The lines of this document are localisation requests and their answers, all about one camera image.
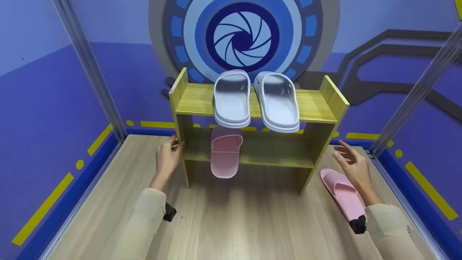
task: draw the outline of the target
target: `white slipper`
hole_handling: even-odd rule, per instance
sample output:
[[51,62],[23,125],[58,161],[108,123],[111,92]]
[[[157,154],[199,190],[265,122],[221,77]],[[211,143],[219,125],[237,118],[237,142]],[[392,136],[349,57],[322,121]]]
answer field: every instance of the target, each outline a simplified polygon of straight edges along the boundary
[[300,129],[295,86],[287,76],[260,72],[255,77],[255,90],[260,101],[261,117],[269,129],[282,133]]
[[250,78],[247,72],[235,69],[223,72],[213,86],[215,120],[227,128],[250,124]]

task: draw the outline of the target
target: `wooden floor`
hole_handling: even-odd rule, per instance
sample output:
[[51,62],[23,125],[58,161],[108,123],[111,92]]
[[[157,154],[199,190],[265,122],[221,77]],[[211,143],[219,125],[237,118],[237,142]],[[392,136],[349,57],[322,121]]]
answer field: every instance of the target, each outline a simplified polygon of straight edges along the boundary
[[[156,147],[164,140],[128,137],[49,259],[109,257],[139,193],[155,174]],[[284,168],[242,165],[234,178],[219,180],[201,162],[190,190],[182,173],[175,173],[167,201],[178,213],[172,223],[161,224],[147,259],[381,259],[367,232],[351,231],[318,177],[322,168],[340,170],[332,151],[329,147],[302,197]],[[380,198],[399,205],[372,163],[371,174]],[[427,259],[435,259],[420,233],[414,240]]]

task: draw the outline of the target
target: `metal pole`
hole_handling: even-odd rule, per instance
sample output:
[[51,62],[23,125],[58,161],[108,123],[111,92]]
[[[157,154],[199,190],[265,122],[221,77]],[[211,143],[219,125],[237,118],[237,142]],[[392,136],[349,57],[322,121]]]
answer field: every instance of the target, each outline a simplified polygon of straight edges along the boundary
[[56,10],[71,38],[72,45],[82,66],[87,73],[88,79],[98,96],[109,122],[112,125],[118,142],[123,142],[127,137],[127,131],[119,116],[116,105],[110,95],[108,86],[104,81],[103,74],[98,66],[96,58],[91,50],[90,43],[85,35],[82,24],[79,21],[75,8],[69,0],[53,0]]
[[430,65],[428,65],[427,69],[380,133],[379,138],[372,144],[370,151],[374,158],[377,158],[382,153],[388,142],[395,137],[397,132],[461,53],[462,22],[459,23],[454,32],[449,36],[448,40],[441,47],[432,62],[430,62]]

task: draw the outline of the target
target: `shoe rack shelf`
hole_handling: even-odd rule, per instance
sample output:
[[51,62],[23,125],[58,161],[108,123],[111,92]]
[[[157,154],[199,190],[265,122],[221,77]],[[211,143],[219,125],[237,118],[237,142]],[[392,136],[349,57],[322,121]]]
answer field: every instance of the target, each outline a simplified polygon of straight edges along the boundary
[[[186,143],[180,165],[189,188],[195,162],[210,161],[212,129],[193,127],[192,116],[213,117],[213,85],[189,83],[183,68],[169,95],[176,135]],[[242,131],[239,160],[242,164],[290,167],[302,195],[350,104],[328,76],[324,76],[319,90],[297,89],[296,95],[300,122],[306,122],[303,132]],[[254,88],[250,91],[250,116],[261,118]]]

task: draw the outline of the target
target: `beige sleeve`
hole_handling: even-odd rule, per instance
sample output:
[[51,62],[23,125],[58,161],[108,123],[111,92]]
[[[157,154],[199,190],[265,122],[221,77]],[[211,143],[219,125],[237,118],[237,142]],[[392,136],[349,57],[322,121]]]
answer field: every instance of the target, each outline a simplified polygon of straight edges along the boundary
[[383,260],[423,260],[413,230],[401,210],[390,204],[366,208],[367,230]]
[[152,239],[164,217],[166,199],[167,196],[156,189],[147,188],[141,192],[112,251],[112,260],[146,258]]

